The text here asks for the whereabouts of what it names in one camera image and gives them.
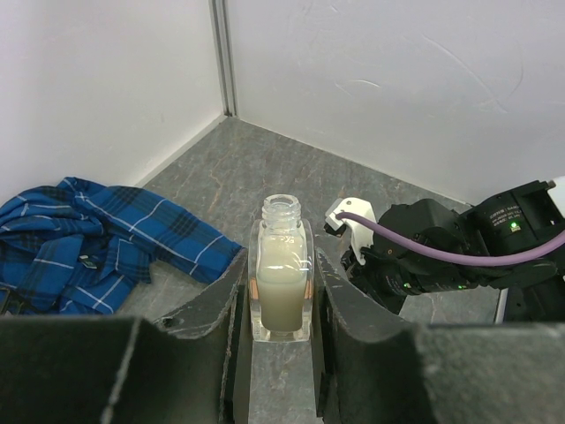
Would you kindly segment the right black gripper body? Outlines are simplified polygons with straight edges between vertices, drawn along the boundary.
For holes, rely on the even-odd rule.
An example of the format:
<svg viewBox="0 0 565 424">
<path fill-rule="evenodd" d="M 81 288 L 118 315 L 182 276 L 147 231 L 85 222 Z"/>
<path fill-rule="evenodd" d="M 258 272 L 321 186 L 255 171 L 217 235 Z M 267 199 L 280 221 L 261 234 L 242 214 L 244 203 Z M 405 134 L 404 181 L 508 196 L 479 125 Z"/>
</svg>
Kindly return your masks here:
<svg viewBox="0 0 565 424">
<path fill-rule="evenodd" d="M 386 309 L 397 309 L 397 298 L 377 286 L 373 275 L 359 264 L 351 246 L 342 254 L 340 264 L 349 282 L 360 291 Z"/>
</svg>

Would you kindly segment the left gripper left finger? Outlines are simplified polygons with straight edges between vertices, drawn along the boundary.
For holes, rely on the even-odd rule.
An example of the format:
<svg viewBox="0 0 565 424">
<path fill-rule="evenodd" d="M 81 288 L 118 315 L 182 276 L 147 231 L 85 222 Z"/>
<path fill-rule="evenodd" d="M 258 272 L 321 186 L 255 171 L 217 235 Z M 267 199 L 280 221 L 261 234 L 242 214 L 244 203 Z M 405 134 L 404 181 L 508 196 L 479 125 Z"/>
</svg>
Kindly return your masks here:
<svg viewBox="0 0 565 424">
<path fill-rule="evenodd" d="M 245 423 L 247 253 L 193 300 L 126 315 L 1 320 L 4 423 Z"/>
</svg>

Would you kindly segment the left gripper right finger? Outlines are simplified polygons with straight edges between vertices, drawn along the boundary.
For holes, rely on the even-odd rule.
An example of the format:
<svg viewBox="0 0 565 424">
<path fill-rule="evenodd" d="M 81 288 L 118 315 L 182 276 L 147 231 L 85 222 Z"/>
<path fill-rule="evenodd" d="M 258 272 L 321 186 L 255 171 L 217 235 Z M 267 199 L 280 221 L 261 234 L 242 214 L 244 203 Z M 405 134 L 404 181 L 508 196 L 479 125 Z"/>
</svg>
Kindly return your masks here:
<svg viewBox="0 0 565 424">
<path fill-rule="evenodd" d="M 561 423 L 560 323 L 422 325 L 315 252 L 315 398 L 326 423 Z"/>
</svg>

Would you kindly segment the white nail polish bottle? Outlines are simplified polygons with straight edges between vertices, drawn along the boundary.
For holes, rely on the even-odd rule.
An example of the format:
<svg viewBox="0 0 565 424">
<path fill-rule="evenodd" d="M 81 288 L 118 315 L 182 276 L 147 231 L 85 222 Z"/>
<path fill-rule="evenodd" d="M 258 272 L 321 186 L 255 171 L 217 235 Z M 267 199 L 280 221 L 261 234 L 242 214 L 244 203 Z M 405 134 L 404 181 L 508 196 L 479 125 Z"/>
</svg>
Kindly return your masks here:
<svg viewBox="0 0 565 424">
<path fill-rule="evenodd" d="M 290 194 L 268 196 L 253 223 L 248 288 L 253 339 L 290 343 L 310 339 L 313 310 L 313 234 Z"/>
</svg>

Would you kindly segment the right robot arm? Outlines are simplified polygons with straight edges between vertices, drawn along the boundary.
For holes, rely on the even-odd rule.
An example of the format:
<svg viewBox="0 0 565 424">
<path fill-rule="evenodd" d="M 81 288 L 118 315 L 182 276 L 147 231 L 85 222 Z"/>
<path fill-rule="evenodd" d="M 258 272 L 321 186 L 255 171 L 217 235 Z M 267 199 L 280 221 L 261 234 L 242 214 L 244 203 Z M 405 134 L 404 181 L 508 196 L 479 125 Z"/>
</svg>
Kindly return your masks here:
<svg viewBox="0 0 565 424">
<path fill-rule="evenodd" d="M 501 322 L 564 320 L 564 179 L 535 180 L 463 213 L 433 199 L 395 204 L 336 200 L 325 230 L 350 231 L 341 264 L 351 283 L 393 314 L 410 296 L 502 292 Z"/>
</svg>

